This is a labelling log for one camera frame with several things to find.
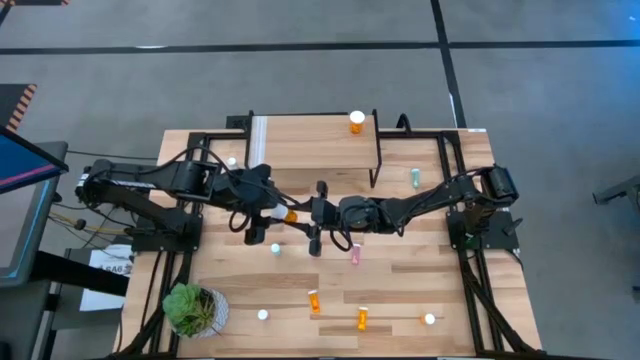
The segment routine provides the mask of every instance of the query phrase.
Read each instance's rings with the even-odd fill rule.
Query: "gray floor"
[[[450,41],[640,38],[637,1],[441,3]],[[435,39],[426,0],[74,0],[15,8],[0,29],[0,48]],[[591,192],[640,168],[640,49],[452,55],[468,126],[488,129],[521,193],[513,212],[525,218],[522,258],[545,349],[636,359],[640,305],[630,289],[640,284],[640,221],[625,201],[596,207]],[[415,127],[454,125],[436,49],[0,56],[0,68],[0,83],[39,86],[21,134],[75,150],[153,156],[164,129],[221,127],[249,109],[376,107],[385,126],[400,112]],[[71,174],[60,184],[67,203],[91,161],[69,155]],[[80,244],[50,226],[42,247],[62,253]],[[54,358],[105,355],[114,331],[63,334]]]

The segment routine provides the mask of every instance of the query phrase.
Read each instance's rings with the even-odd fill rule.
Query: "green plant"
[[[213,322],[213,296],[198,285],[177,284],[162,300],[162,309],[178,335],[192,336]]]

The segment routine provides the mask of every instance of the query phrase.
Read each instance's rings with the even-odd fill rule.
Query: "white pot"
[[[215,303],[215,313],[213,314],[213,321],[209,327],[197,334],[193,334],[191,336],[180,336],[188,337],[190,339],[200,339],[215,336],[220,333],[222,331],[222,328],[227,324],[227,320],[229,319],[229,303],[227,302],[227,299],[224,297],[224,295],[222,295],[221,292],[217,290],[207,288],[202,288],[202,290],[208,291],[211,295],[213,295],[213,301]],[[175,333],[177,333],[176,328],[173,326],[171,321],[169,321],[169,325],[171,325],[171,329]]]

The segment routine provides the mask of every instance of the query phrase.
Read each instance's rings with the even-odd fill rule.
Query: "potted plant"
[[[229,304],[220,292],[195,284],[176,284],[162,300],[162,309],[173,331],[189,338],[218,334],[229,317]]]

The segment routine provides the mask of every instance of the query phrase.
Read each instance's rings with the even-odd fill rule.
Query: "monitor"
[[[19,135],[0,128],[0,194],[69,171],[51,154]]]

